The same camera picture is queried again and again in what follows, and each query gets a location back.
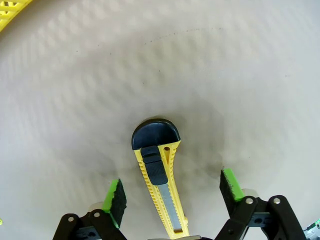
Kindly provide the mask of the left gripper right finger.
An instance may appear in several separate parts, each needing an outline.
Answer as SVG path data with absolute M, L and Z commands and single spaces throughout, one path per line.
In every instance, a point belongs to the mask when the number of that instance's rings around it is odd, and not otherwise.
M 216 236 L 217 240 L 243 240 L 249 228 L 260 228 L 268 240 L 306 239 L 285 196 L 274 195 L 264 201 L 245 195 L 230 168 L 221 170 L 219 189 L 229 219 Z

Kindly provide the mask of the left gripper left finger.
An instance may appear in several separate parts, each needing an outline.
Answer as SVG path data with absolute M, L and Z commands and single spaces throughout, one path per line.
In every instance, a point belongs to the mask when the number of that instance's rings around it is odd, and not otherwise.
M 75 213 L 63 215 L 57 226 L 54 240 L 125 240 L 120 231 L 127 207 L 127 198 L 122 181 L 111 182 L 100 208 L 88 211 L 79 217 Z

